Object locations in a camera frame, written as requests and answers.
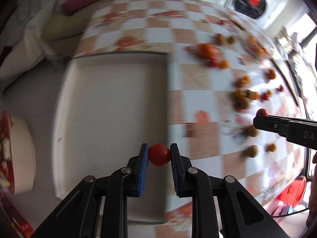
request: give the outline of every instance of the white tray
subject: white tray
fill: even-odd
[[[167,145],[167,56],[116,53],[74,59],[53,125],[56,196],[87,175],[109,176],[142,143]],[[167,167],[149,162],[141,198],[128,198],[128,220],[164,221]]]
[[[36,174],[36,156],[32,136],[25,120],[12,116],[10,129],[14,194],[32,190]]]

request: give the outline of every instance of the cable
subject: cable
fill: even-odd
[[[295,215],[295,214],[297,214],[297,213],[301,213],[301,212],[304,212],[304,211],[306,211],[308,208],[305,208],[305,209],[302,209],[302,210],[300,210],[300,211],[296,211],[296,212],[293,212],[293,213],[289,213],[289,214],[286,214],[286,215],[280,215],[280,216],[272,216],[272,217],[283,217],[283,216],[290,216],[290,215]]]

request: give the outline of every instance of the orange cherry tomato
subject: orange cherry tomato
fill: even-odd
[[[270,80],[275,79],[275,78],[276,78],[275,70],[270,69],[269,72],[268,72],[268,74],[267,74],[267,76],[268,76],[268,78],[269,78]]]
[[[171,152],[164,145],[154,144],[149,148],[149,160],[157,167],[165,166],[171,160]]]
[[[227,69],[230,67],[230,63],[227,60],[222,60],[219,63],[219,68],[220,69]]]
[[[244,87],[245,85],[247,85],[247,83],[245,82],[245,80],[243,80],[243,79],[237,79],[237,81],[236,81],[236,86],[237,86],[237,87]]]
[[[245,97],[245,92],[243,92],[241,89],[237,89],[237,91],[235,92],[236,98],[243,98]]]
[[[200,55],[204,58],[213,58],[216,56],[216,49],[212,44],[199,44]]]
[[[248,75],[243,76],[242,79],[243,79],[247,84],[250,84],[250,83],[251,83],[251,77],[248,76]]]

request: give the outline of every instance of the white plastic tray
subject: white plastic tray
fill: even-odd
[[[117,53],[70,62],[53,125],[53,176],[63,199],[87,175],[109,176],[142,143],[167,144],[167,56]],[[149,162],[141,198],[128,220],[164,221],[167,169]]]

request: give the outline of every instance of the metal screw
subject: metal screw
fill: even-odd
[[[86,176],[85,178],[84,178],[84,181],[85,182],[92,182],[94,180],[94,177],[93,176]]]
[[[191,167],[191,168],[188,168],[188,172],[191,173],[191,174],[197,174],[198,170],[195,167]]]
[[[234,179],[232,176],[227,176],[227,177],[226,177],[226,181],[227,181],[228,183],[233,183],[233,182],[235,181],[235,179]]]
[[[131,172],[131,169],[129,167],[123,167],[121,168],[121,172],[123,172],[124,174],[128,174],[129,172]]]

